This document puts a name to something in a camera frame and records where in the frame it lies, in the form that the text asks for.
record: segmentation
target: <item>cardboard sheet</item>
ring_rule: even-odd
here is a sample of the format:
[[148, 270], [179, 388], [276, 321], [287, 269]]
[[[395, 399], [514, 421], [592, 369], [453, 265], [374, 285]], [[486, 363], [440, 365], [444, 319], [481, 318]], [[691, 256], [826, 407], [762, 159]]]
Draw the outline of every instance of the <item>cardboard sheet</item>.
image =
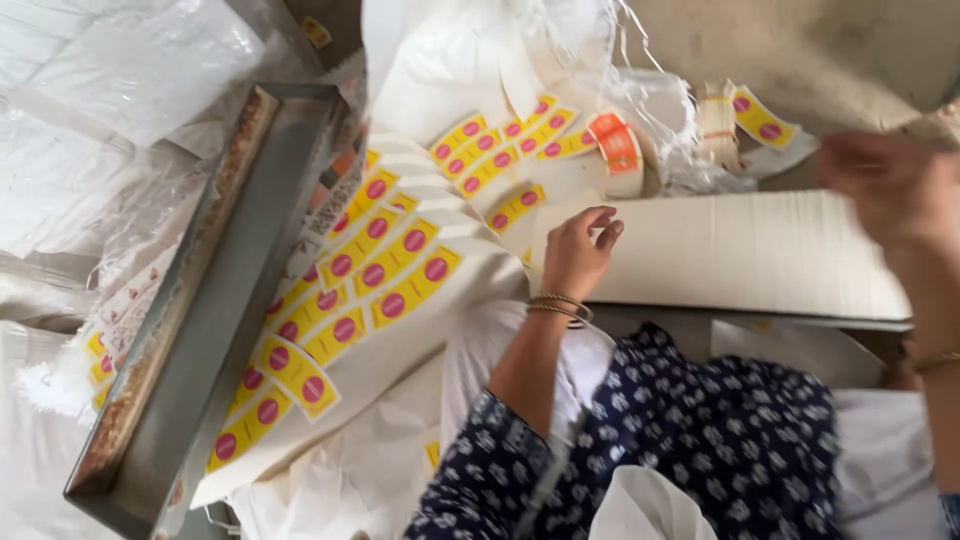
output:
[[589, 298], [594, 302], [910, 316], [879, 248], [860, 231], [847, 202], [826, 191], [607, 203], [587, 191], [570, 204], [540, 209], [533, 268], [542, 268], [551, 229], [600, 204], [616, 207], [626, 227]]

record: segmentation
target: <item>pink circle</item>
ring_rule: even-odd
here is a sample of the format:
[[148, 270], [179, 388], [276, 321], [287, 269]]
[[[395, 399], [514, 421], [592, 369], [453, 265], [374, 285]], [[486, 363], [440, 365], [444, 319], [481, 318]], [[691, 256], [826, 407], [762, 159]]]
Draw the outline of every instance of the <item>pink circle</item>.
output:
[[330, 272], [333, 272], [333, 275], [342, 278], [347, 272], [350, 271], [350, 268], [353, 266], [353, 259], [349, 255], [338, 255], [333, 262], [330, 263]]
[[217, 459], [227, 461], [233, 457], [233, 453], [237, 450], [237, 438], [233, 436], [233, 433], [224, 433], [217, 438], [217, 446], [215, 448]]
[[525, 207], [529, 207], [530, 205], [536, 203], [538, 198], [539, 197], [535, 191], [527, 191], [520, 197], [520, 202], [523, 203]]
[[431, 258], [426, 263], [423, 275], [431, 282], [438, 282], [446, 276], [446, 261], [442, 258]]
[[370, 238], [379, 238], [387, 231], [387, 220], [378, 217], [367, 226], [367, 236]]
[[287, 341], [294, 341], [297, 339], [297, 333], [299, 331], [300, 329], [297, 328], [297, 323], [293, 321], [287, 321], [280, 326], [280, 330], [276, 334]]
[[347, 213], [344, 212], [344, 215], [340, 216], [340, 219], [337, 220], [337, 224], [333, 226], [333, 231], [335, 233], [339, 233], [344, 229], [344, 227], [347, 226], [347, 223], [349, 222], [350, 222], [350, 216], [348, 216]]
[[745, 97], [738, 97], [733, 100], [733, 110], [737, 112], [744, 112], [750, 110], [750, 100]]
[[290, 352], [287, 351], [286, 347], [274, 347], [274, 349], [270, 351], [270, 367], [274, 371], [280, 371], [287, 367], [287, 362], [289, 361]]
[[781, 130], [780, 126], [777, 124], [763, 124], [760, 126], [760, 136], [767, 140], [773, 140], [779, 137], [782, 133], [783, 130]]
[[344, 317], [333, 325], [333, 338], [343, 343], [353, 337], [353, 331], [357, 328], [356, 323], [349, 317]]
[[386, 275], [387, 272], [384, 271], [383, 266], [371, 264], [363, 271], [363, 283], [367, 287], [376, 287], [383, 282], [383, 277]]
[[496, 155], [496, 158], [493, 158], [493, 164], [501, 169], [510, 164], [510, 154], [506, 152], [501, 152]]
[[247, 368], [243, 372], [243, 387], [248, 390], [256, 390], [260, 387], [260, 384], [263, 384], [263, 374], [256, 371], [252, 367]]
[[472, 193], [476, 191], [477, 187], [480, 187], [480, 179], [475, 176], [471, 176], [470, 178], [467, 178], [466, 181], [464, 181], [464, 191], [466, 191], [467, 193]]
[[337, 305], [337, 291], [328, 290], [317, 296], [317, 307], [320, 311], [330, 311]]
[[406, 305], [407, 303], [403, 300], [403, 296], [395, 292], [383, 299], [380, 310], [383, 311], [386, 317], [393, 319], [403, 312]]
[[426, 234], [424, 234], [420, 229], [414, 229], [410, 231], [407, 233], [407, 236], [403, 238], [403, 247], [409, 252], [419, 251], [425, 243]]
[[314, 264], [310, 265], [310, 268], [307, 269], [306, 274], [303, 274], [303, 280], [308, 283], [315, 282], [317, 280], [317, 266]]
[[280, 414], [280, 405], [274, 398], [267, 398], [256, 408], [256, 419], [264, 426], [270, 426]]
[[375, 180], [367, 186], [367, 196], [371, 199], [379, 199], [383, 192], [387, 190], [387, 183], [382, 180]]
[[308, 403], [318, 402], [324, 396], [324, 380], [317, 376], [307, 379], [300, 389], [300, 394]]

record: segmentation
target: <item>bundle of labels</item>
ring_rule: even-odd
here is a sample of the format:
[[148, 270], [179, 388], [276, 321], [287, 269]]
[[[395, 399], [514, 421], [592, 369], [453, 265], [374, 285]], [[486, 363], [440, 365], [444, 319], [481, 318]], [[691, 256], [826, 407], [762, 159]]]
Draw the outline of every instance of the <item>bundle of labels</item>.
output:
[[[465, 119], [431, 146], [430, 158], [499, 234], [503, 246], [529, 262], [539, 205], [561, 203], [588, 188], [609, 196], [639, 196], [643, 158], [633, 131], [621, 120], [619, 131], [604, 125], [602, 139], [591, 132], [598, 120], [611, 116], [619, 120], [612, 114], [580, 113], [557, 95], [545, 94], [525, 120], [491, 126], [483, 114]], [[618, 178], [611, 182], [614, 175]], [[612, 187], [617, 183], [632, 190], [618, 193]]]
[[266, 316], [194, 505], [341, 427], [437, 353], [459, 313], [526, 297], [522, 263], [415, 146], [370, 137], [364, 182]]

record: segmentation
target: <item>bangle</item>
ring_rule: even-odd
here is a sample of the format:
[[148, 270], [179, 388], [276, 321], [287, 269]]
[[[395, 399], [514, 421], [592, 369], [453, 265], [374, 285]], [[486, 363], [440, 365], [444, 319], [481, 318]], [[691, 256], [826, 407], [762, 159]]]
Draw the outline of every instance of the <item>bangle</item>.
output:
[[579, 330], [581, 328], [584, 328], [587, 325], [587, 321], [582, 319], [579, 315], [577, 315], [573, 311], [563, 309], [562, 307], [548, 306], [547, 304], [528, 304], [527, 305], [527, 313], [537, 309], [541, 311], [554, 311], [556, 313], [562, 313], [567, 317], [570, 317], [571, 319], [570, 322], [566, 324], [566, 328], [568, 330]]
[[585, 323], [588, 323], [593, 320], [593, 310], [590, 309], [589, 307], [584, 306], [583, 303], [573, 300], [569, 296], [564, 296], [562, 294], [550, 294], [550, 293], [535, 294], [530, 297], [530, 300], [527, 301], [527, 305], [530, 306], [533, 304], [537, 304], [538, 306], [541, 306], [541, 304], [538, 304], [537, 300], [559, 300], [560, 302], [566, 302], [572, 306], [577, 307], [576, 312], [574, 312], [571, 316], [575, 316], [576, 318], [584, 321]]
[[920, 373], [925, 369], [936, 367], [950, 362], [960, 362], [960, 352], [939, 353], [937, 355], [923, 356], [913, 362], [911, 366], [913, 371]]

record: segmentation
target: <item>woman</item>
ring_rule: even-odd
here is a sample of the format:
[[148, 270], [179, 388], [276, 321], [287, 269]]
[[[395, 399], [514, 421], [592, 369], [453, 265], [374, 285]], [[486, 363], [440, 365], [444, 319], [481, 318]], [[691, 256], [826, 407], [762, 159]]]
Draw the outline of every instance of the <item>woman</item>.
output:
[[[957, 537], [950, 494], [960, 493], [960, 159], [897, 137], [844, 134], [825, 140], [817, 174], [852, 199], [913, 308], [934, 477], [947, 510], [939, 530]], [[567, 331], [564, 311], [597, 284], [622, 233], [613, 213], [587, 209], [549, 235], [542, 291], [569, 301], [536, 300], [522, 323], [516, 307], [499, 307], [448, 343], [454, 357], [481, 356], [474, 352], [507, 341], [483, 325], [518, 322], [499, 361], [474, 360], [444, 376], [444, 393], [476, 393], [444, 411], [444, 430], [459, 433], [445, 444], [406, 537], [842, 537], [834, 524], [836, 411], [816, 379], [738, 357], [689, 363], [649, 323], [615, 343], [595, 329]], [[592, 365], [571, 367], [578, 362]]]

